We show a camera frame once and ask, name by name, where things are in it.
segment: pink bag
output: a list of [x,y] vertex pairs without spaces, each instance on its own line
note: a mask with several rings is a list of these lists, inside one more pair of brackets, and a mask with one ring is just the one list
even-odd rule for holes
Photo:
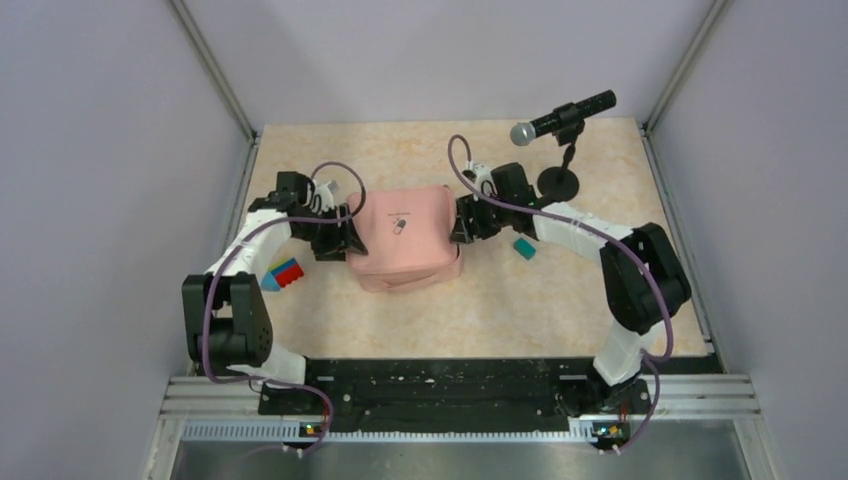
[[[347,199],[351,210],[360,194]],[[407,292],[451,280],[462,271],[459,247],[450,243],[456,200],[448,187],[368,192],[353,217],[368,255],[347,254],[347,264],[368,292]]]

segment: red block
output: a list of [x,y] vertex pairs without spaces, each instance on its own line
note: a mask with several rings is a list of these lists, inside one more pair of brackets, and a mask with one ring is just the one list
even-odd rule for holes
[[285,288],[287,285],[294,282],[295,280],[302,277],[303,275],[304,275],[303,269],[300,268],[300,265],[295,263],[291,267],[283,270],[282,272],[278,273],[277,275],[274,275],[274,279],[277,280],[277,284],[281,288]]

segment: white wall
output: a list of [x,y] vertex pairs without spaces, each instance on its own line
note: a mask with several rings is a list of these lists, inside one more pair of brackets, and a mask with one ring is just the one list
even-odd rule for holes
[[245,144],[164,1],[0,5],[0,478],[138,478]]
[[712,324],[791,478],[845,478],[848,4],[735,2],[656,135]]
[[527,118],[609,88],[646,120],[708,0],[187,1],[254,127]]

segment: marble pattern surface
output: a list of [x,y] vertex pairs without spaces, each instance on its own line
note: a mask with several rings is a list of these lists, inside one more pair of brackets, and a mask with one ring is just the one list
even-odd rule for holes
[[[274,188],[276,172],[310,174],[320,162],[348,163],[369,189],[446,184],[465,191],[447,163],[454,133],[465,135],[474,159],[492,168],[517,161],[528,180],[558,164],[562,149],[550,137],[518,148],[509,140],[511,120],[269,125],[262,134],[248,203]],[[464,150],[457,145],[458,161]],[[589,119],[572,169],[581,189],[571,204],[612,222],[666,226],[636,122]],[[346,198],[356,189],[336,168]],[[401,293],[366,293],[337,262],[315,262],[309,245],[290,241],[278,257],[294,256],[304,278],[278,293],[265,293],[276,341],[310,357],[444,358],[591,356],[612,322],[598,267],[563,247],[540,244],[527,261],[512,248],[519,235],[463,247],[465,267],[450,282]],[[704,355],[706,347],[691,302],[673,320],[675,355]],[[661,339],[652,350],[660,352]]]

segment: black microphone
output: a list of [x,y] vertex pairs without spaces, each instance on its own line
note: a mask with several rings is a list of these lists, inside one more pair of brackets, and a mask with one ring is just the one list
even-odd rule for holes
[[592,115],[609,110],[616,103],[615,93],[612,90],[599,93],[594,97],[577,103],[566,103],[554,109],[552,113],[531,120],[528,123],[517,123],[509,132],[512,143],[519,147],[530,144],[533,139],[549,133],[557,133],[564,129],[575,130],[574,138],[580,133],[580,123]]

